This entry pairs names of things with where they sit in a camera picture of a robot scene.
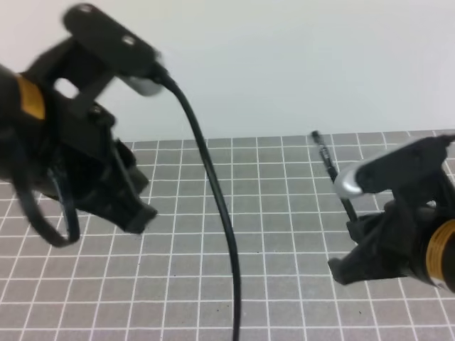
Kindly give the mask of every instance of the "silver metal part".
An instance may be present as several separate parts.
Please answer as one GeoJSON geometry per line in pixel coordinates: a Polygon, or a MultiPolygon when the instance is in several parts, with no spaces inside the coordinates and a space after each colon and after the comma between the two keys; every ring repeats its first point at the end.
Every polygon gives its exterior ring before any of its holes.
{"type": "Polygon", "coordinates": [[[130,45],[130,46],[133,46],[136,43],[136,40],[133,37],[131,37],[131,36],[124,36],[122,38],[122,41],[125,44],[130,45]]]}
{"type": "Polygon", "coordinates": [[[120,77],[129,87],[142,96],[153,96],[158,94],[163,88],[161,85],[146,78],[120,77]]]}
{"type": "Polygon", "coordinates": [[[83,4],[79,6],[79,10],[85,13],[90,13],[92,11],[92,7],[90,5],[83,4]]]}
{"type": "Polygon", "coordinates": [[[361,163],[354,163],[338,174],[333,186],[339,197],[351,199],[363,194],[362,188],[355,181],[355,175],[360,166],[361,163]]]}
{"type": "Polygon", "coordinates": [[[409,141],[402,145],[396,146],[391,149],[386,149],[385,151],[379,153],[378,155],[373,156],[372,158],[369,158],[368,160],[363,160],[354,163],[353,165],[343,169],[338,174],[338,176],[335,179],[335,182],[333,183],[336,193],[339,195],[339,197],[343,199],[351,199],[353,197],[361,196],[362,194],[364,194],[364,192],[357,183],[357,181],[355,180],[359,168],[379,158],[382,158],[383,156],[386,156],[389,153],[393,153],[398,149],[413,144],[415,141],[416,139],[410,139],[409,141]]]}

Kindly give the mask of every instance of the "black cable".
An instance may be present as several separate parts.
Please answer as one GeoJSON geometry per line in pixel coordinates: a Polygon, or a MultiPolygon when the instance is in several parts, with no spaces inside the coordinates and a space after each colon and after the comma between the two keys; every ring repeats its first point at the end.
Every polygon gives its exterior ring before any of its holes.
{"type": "MultiPolygon", "coordinates": [[[[323,164],[326,167],[328,176],[330,176],[332,183],[334,183],[336,177],[338,176],[338,171],[336,170],[335,166],[332,163],[332,160],[330,157],[330,152],[328,151],[327,146],[324,143],[324,139],[320,135],[319,131],[313,131],[311,133],[311,138],[313,139],[314,143],[318,146],[319,155],[322,159],[323,164]]],[[[350,202],[350,200],[347,200],[347,199],[340,199],[340,200],[349,217],[349,220],[351,222],[356,222],[358,220],[358,217],[357,217],[357,214],[355,213],[353,204],[350,202]]]]}
{"type": "Polygon", "coordinates": [[[205,144],[204,136],[200,130],[198,120],[196,119],[196,116],[193,109],[191,108],[188,99],[178,87],[176,82],[174,82],[174,80],[168,76],[167,73],[165,75],[161,75],[159,79],[154,79],[154,82],[161,83],[167,90],[176,96],[186,116],[188,117],[188,121],[191,125],[191,129],[193,130],[193,134],[199,148],[200,157],[204,164],[205,171],[207,172],[210,186],[212,187],[213,197],[215,198],[216,205],[220,211],[221,222],[225,230],[227,248],[229,250],[230,265],[232,269],[232,282],[234,288],[234,321],[232,340],[238,341],[240,336],[240,320],[242,316],[242,285],[240,278],[240,263],[237,252],[237,242],[235,241],[234,230],[232,229],[228,207],[226,206],[223,193],[221,192],[220,183],[218,182],[212,159],[208,152],[207,145],[205,144]]]}

